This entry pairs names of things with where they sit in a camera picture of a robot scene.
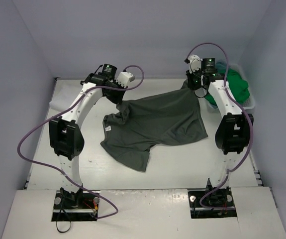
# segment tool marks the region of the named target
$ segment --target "purple cable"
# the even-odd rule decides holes
[[[70,183],[72,183],[73,185],[79,187],[79,188],[82,189],[83,191],[86,191],[86,192],[88,192],[88,193],[91,193],[91,194],[94,195],[95,197],[98,197],[98,198],[101,198],[101,199],[105,200],[105,201],[108,202],[112,207],[115,208],[115,212],[114,212],[114,213],[111,213],[111,214],[108,214],[108,215],[105,215],[105,216],[101,216],[101,217],[97,217],[96,219],[107,218],[107,217],[110,217],[110,216],[113,216],[113,215],[117,214],[117,213],[118,213],[118,208],[117,208],[117,206],[116,206],[113,202],[111,202],[109,199],[107,199],[107,198],[105,198],[105,197],[103,197],[103,196],[101,196],[101,195],[99,195],[99,194],[97,194],[97,193],[95,193],[95,192],[93,192],[93,191],[91,191],[91,190],[89,190],[89,189],[86,189],[86,188],[83,187],[82,185],[78,185],[77,183],[75,183],[71,178],[69,178],[69,176],[66,175],[66,173],[65,173],[62,169],[60,169],[60,168],[58,168],[58,167],[56,167],[56,166],[53,166],[53,165],[51,165],[51,164],[42,163],[42,162],[39,162],[39,161],[34,161],[34,160],[32,160],[32,159],[26,158],[25,156],[22,155],[20,149],[21,149],[21,146],[22,146],[23,142],[24,142],[32,133],[34,133],[37,129],[39,129],[40,127],[42,127],[43,125],[45,125],[46,123],[48,123],[49,121],[51,121],[52,119],[55,119],[56,117],[59,117],[59,116],[65,114],[66,112],[69,112],[70,110],[72,110],[72,109],[85,97],[85,94],[87,94],[88,92],[90,92],[90,91],[92,91],[92,90],[94,90],[94,89],[99,89],[99,88],[108,89],[108,90],[116,90],[116,91],[130,91],[130,90],[134,90],[134,89],[136,89],[137,87],[139,87],[139,86],[143,83],[143,80],[144,80],[144,71],[143,71],[143,69],[142,69],[141,67],[139,67],[139,66],[137,66],[137,65],[127,66],[127,67],[124,68],[124,70],[126,70],[126,69],[129,68],[129,67],[136,67],[136,68],[138,68],[138,69],[142,72],[142,79],[141,79],[141,81],[140,81],[136,86],[131,87],[131,88],[126,88],[126,89],[119,89],[119,88],[113,88],[113,87],[108,87],[108,86],[94,86],[94,87],[92,87],[92,88],[87,89],[87,90],[85,91],[85,93],[82,94],[82,95],[80,96],[80,98],[79,98],[72,106],[70,106],[68,109],[66,109],[65,111],[62,111],[62,112],[56,114],[55,116],[52,116],[52,117],[48,118],[45,122],[43,122],[42,124],[36,126],[36,127],[33,128],[32,130],[30,130],[30,131],[20,140],[20,142],[19,142],[19,144],[18,144],[18,147],[17,147],[17,153],[18,153],[18,155],[19,155],[22,159],[24,159],[24,160],[26,160],[26,161],[28,161],[28,162],[30,162],[30,163],[39,164],[39,165],[46,166],[46,167],[49,167],[49,168],[53,168],[53,169],[59,171],[59,172],[60,172],[62,175],[64,175],[64,176],[66,177],[66,179],[67,179]]]
[[[252,126],[252,122],[250,120],[250,117],[248,115],[248,113],[246,112],[246,110],[242,107],[241,104],[239,104],[237,101],[235,101],[231,95],[229,94],[229,91],[227,90],[226,88],[226,85],[227,85],[227,75],[228,75],[228,70],[229,70],[229,59],[228,59],[228,56],[227,56],[227,53],[222,49],[222,47],[220,47],[219,45],[215,44],[215,43],[212,43],[212,42],[204,42],[204,43],[201,43],[197,46],[195,46],[188,54],[187,58],[190,56],[190,54],[199,46],[202,46],[202,45],[214,45],[214,46],[217,46],[218,48],[220,48],[220,50],[223,52],[225,58],[226,58],[226,62],[227,62],[227,66],[226,66],[226,72],[225,72],[225,75],[224,75],[224,79],[223,79],[223,85],[225,87],[225,91],[227,93],[227,96],[229,97],[229,99],[235,103],[240,109],[241,111],[243,112],[243,114],[245,115],[247,121],[248,121],[248,124],[249,124],[249,129],[250,129],[250,140],[249,140],[249,144],[248,144],[248,148],[247,148],[247,151],[246,153],[243,155],[243,158],[240,160],[240,162],[232,169],[227,169],[226,173],[226,177],[225,179],[213,190],[211,190],[210,192],[206,193],[205,195],[203,195],[203,197],[200,199],[200,205],[204,208],[211,208],[211,209],[226,209],[224,207],[210,207],[210,206],[206,206],[204,205],[202,202],[203,200],[208,197],[210,194],[218,191],[227,181],[228,181],[228,178],[229,178],[229,173],[232,173],[234,171],[236,171],[242,164],[243,162],[247,159],[249,153],[250,153],[250,150],[252,148],[252,143],[253,143],[253,126]]]

